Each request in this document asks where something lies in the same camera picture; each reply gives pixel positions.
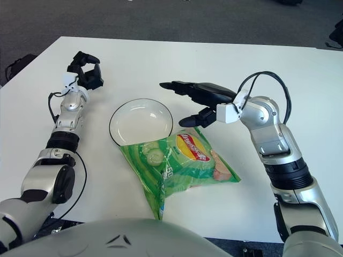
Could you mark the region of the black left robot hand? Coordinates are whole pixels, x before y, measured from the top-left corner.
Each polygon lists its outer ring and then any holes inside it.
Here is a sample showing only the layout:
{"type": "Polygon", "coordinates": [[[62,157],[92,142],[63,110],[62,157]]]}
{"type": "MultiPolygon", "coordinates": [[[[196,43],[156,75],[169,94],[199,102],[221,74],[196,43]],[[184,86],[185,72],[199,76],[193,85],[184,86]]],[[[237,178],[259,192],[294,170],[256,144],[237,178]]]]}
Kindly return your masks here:
{"type": "Polygon", "coordinates": [[[84,87],[86,90],[95,90],[103,86],[100,60],[95,56],[81,51],[77,52],[68,66],[67,72],[76,73],[78,77],[77,85],[84,87]],[[84,72],[82,67],[86,64],[94,64],[94,69],[84,72]]]}

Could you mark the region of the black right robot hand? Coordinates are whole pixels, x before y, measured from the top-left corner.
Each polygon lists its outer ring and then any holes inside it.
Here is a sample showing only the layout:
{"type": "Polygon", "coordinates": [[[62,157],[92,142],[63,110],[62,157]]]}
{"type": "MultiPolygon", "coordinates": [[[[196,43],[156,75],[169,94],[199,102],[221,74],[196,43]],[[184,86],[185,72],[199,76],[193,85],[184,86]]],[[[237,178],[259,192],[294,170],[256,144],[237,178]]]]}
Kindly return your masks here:
{"type": "Polygon", "coordinates": [[[179,121],[181,127],[208,127],[217,120],[217,105],[232,103],[236,93],[228,88],[209,82],[162,82],[160,87],[174,91],[178,95],[186,95],[191,100],[205,108],[195,115],[185,117],[179,121]]]}

